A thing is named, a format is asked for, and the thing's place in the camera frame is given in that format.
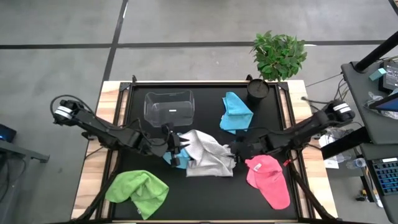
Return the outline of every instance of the black metal frame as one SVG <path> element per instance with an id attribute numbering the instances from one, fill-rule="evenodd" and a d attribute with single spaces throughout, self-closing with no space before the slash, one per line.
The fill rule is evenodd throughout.
<path id="1" fill-rule="evenodd" d="M 118 121 L 119 121 L 119 114 L 120 114 L 120 108 L 121 108 L 121 103 L 122 103 L 122 98 L 123 98 L 123 94 L 124 91 L 128 90 L 128 94 L 127 94 L 127 102 L 126 102 L 126 109 L 125 109 L 125 116 L 124 116 L 124 121 L 123 124 L 128 124 L 130 122 L 130 117 L 129 117 L 129 113 L 128 111 L 131 110 L 132 107 L 132 97 L 134 96 L 134 90 L 136 89 L 136 87 L 157 87 L 157 86 L 161 86 L 161 87 L 171 87 L 171 88 L 175 88 L 175 86 L 180 86 L 182 88 L 189 88 L 192 86 L 195 87 L 199 87 L 199 86 L 220 86 L 220 85 L 231 85 L 234 87 L 237 86 L 247 86 L 247 83 L 245 81 L 242 82 L 163 82 L 163 83 L 153 83 L 153 82 L 140 82 L 137 83 L 137 80 L 135 79 L 135 77 L 133 77 L 133 82 L 130 83 L 130 85 L 126 86 L 127 83 L 121 83 L 120 89 L 119 89 L 119 95 L 118 95 L 118 100 L 116 102 L 116 110 L 115 110 L 115 115 L 114 115 L 114 120 L 113 120 L 113 124 L 117 125 Z M 283 90 L 285 92 L 285 100 L 287 103 L 287 110 L 289 112 L 289 118 L 290 118 L 290 122 L 291 125 L 295 124 L 295 118 L 294 118 L 294 112 L 293 112 L 293 106 L 292 106 L 292 102 L 290 99 L 290 94 L 289 94 L 289 87 L 287 85 L 286 82 L 282 82 L 282 83 L 269 83 L 269 85 L 274 85 L 275 88 L 273 88 L 275 90 L 275 95 L 277 96 L 277 103 L 279 105 L 279 118 L 282 121 L 281 127 L 280 128 L 287 128 L 287 124 L 286 124 L 286 119 L 285 119 L 285 114 L 284 114 L 284 109 L 282 106 L 282 98 L 280 95 L 280 91 Z M 123 152 L 118 152 L 118 159 L 121 157 L 121 154 Z M 103 174 L 103 180 L 101 183 L 101 187 L 102 185 L 106 182 L 108 176 L 109 176 L 109 172 L 110 172 L 110 165 L 111 165 L 111 159 L 112 159 L 112 151 L 108 151 L 107 155 L 106 155 L 106 162 L 105 162 L 105 168 L 104 168 L 104 174 Z M 298 163 L 300 165 L 300 175 L 303 177 L 304 182 L 308 185 L 308 180 L 307 180 L 307 173 L 305 171 L 305 166 L 304 166 L 304 160 L 302 158 L 301 154 L 298 154 Z M 115 170 L 116 173 L 119 173 L 118 170 L 118 162 L 115 164 Z M 289 173 L 289 179 L 290 179 L 290 183 L 292 184 L 292 191 L 294 194 L 294 207 L 296 210 L 296 214 L 297 214 L 297 218 L 303 218 L 303 212 L 302 212 L 302 207 L 301 207 L 301 203 L 300 203 L 300 195 L 299 195 L 299 189 L 297 187 L 297 183 L 296 181 L 293 179 L 293 177 L 290 174 L 290 169 L 288 169 L 288 173 Z M 310 204 L 309 199 L 307 199 L 307 208 L 308 208 L 308 214 L 310 216 L 310 218 L 315 218 L 315 214 L 313 211 L 313 207 Z M 96 212 L 96 216 L 95 218 L 101 218 L 102 215 L 102 209 L 103 209 L 103 200 L 101 201 L 101 205 L 98 207 L 97 212 Z M 108 210 L 108 214 L 106 216 L 107 219 L 110 220 L 115 220 L 114 217 L 114 212 L 115 212 L 115 203 L 110 202 L 109 203 L 109 210 Z"/>

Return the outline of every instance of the pink cloth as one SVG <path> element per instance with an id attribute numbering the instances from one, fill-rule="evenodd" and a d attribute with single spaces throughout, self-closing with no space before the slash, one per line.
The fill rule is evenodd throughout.
<path id="1" fill-rule="evenodd" d="M 278 161 L 261 155 L 244 162 L 249 167 L 247 182 L 260 190 L 273 209 L 287 208 L 290 204 L 289 191 Z"/>

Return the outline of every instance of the gray floor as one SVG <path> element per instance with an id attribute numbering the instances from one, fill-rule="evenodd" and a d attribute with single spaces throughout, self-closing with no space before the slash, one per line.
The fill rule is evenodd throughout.
<path id="1" fill-rule="evenodd" d="M 1 44 L 110 43 L 122 0 L 0 0 Z M 120 43 L 250 41 L 272 29 L 305 40 L 379 40 L 398 28 L 388 1 L 130 0 Z M 315 83 L 341 72 L 375 45 L 307 46 L 294 79 Z M 257 74 L 249 47 L 118 49 L 110 80 L 231 80 Z M 0 123 L 18 130 L 16 144 L 50 154 L 32 162 L 16 223 L 68 220 L 87 142 L 78 128 L 52 124 L 50 100 L 81 97 L 95 108 L 109 49 L 0 50 Z M 397 55 L 398 49 L 390 52 Z M 341 77 L 307 89 L 333 98 Z M 348 103 L 354 108 L 352 98 Z M 375 204 L 355 202 L 359 179 L 330 179 L 340 218 L 387 223 Z"/>

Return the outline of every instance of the blue towel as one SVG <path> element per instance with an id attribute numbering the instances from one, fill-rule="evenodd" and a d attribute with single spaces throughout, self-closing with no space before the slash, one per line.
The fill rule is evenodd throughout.
<path id="1" fill-rule="evenodd" d="M 178 157 L 178 158 L 180 159 L 180 165 L 177 166 L 177 168 L 180 168 L 180 169 L 187 169 L 187 164 L 188 164 L 188 161 L 190 160 L 190 157 L 189 157 L 188 153 L 186 152 L 186 150 L 185 150 L 185 149 L 182 149 L 182 150 L 180 151 L 180 153 L 177 154 L 177 155 L 175 155 L 175 156 Z M 166 162 L 167 162 L 168 164 L 171 164 L 171 162 L 170 162 L 170 160 L 172 159 L 172 154 L 171 154 L 171 152 L 166 152 L 166 153 L 163 155 L 163 159 L 166 160 Z"/>
<path id="2" fill-rule="evenodd" d="M 227 92 L 223 101 L 226 113 L 221 118 L 220 128 L 223 130 L 248 128 L 253 112 L 249 110 L 243 101 L 233 92 Z"/>

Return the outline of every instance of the white paper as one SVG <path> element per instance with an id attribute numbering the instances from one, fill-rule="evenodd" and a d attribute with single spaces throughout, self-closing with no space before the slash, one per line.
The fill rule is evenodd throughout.
<path id="1" fill-rule="evenodd" d="M 333 137 L 323 135 L 319 139 L 319 145 L 320 145 L 320 147 L 323 147 L 323 146 L 326 146 L 327 144 L 329 144 L 329 143 L 331 143 L 333 141 L 335 141 L 335 139 Z M 330 169 L 338 169 L 339 168 L 336 156 L 333 156 L 333 157 L 331 157 L 329 159 L 325 159 L 324 163 L 325 163 L 325 167 L 326 168 L 330 168 Z"/>

